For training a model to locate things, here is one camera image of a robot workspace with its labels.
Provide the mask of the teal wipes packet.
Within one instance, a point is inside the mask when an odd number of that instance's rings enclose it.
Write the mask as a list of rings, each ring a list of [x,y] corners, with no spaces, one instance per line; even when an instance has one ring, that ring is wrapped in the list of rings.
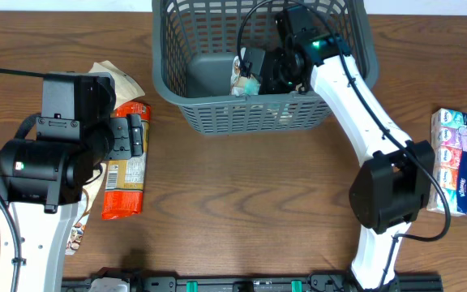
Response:
[[[241,90],[246,95],[258,95],[260,83],[255,77],[244,77],[240,79]]]

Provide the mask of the white snack pouch back side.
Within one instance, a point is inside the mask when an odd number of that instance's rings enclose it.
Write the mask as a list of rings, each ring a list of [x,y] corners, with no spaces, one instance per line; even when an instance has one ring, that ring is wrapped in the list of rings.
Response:
[[[94,62],[89,73],[110,73],[115,83],[116,104],[115,109],[128,101],[133,101],[135,98],[143,97],[144,90],[140,85],[128,74],[118,69],[112,62],[106,60],[104,62]]]

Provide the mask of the orange cracker box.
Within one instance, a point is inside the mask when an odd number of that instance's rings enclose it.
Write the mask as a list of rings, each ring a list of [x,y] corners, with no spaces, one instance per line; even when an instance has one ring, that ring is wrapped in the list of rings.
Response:
[[[101,218],[107,221],[139,215],[143,208],[151,106],[128,101],[116,109],[115,118],[125,118],[127,114],[139,114],[141,117],[144,153],[141,157],[132,157],[129,160],[109,161],[101,211]]]

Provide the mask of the Kleenex tissue multipack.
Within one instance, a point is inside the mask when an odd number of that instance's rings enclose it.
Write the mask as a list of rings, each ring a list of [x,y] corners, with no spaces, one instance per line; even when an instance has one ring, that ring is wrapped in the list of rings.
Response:
[[[441,108],[431,117],[433,175],[454,217],[467,214],[467,113]]]

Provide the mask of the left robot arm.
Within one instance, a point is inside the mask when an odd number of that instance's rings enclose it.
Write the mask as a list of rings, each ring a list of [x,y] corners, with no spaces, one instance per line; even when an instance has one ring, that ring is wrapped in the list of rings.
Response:
[[[42,75],[36,138],[24,130],[0,150],[0,291],[59,291],[84,185],[104,161],[143,154],[140,117],[114,118],[109,73]]]

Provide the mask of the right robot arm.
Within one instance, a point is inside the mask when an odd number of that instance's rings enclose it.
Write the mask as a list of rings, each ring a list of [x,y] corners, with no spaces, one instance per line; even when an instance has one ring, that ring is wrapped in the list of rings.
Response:
[[[262,94],[315,92],[334,113],[360,165],[349,189],[361,225],[352,284],[360,291],[392,291],[400,284],[394,266],[401,242],[424,239],[408,230],[428,205],[435,151],[392,121],[324,15],[295,1],[275,23],[281,44],[273,51],[236,48],[241,73],[259,79]]]

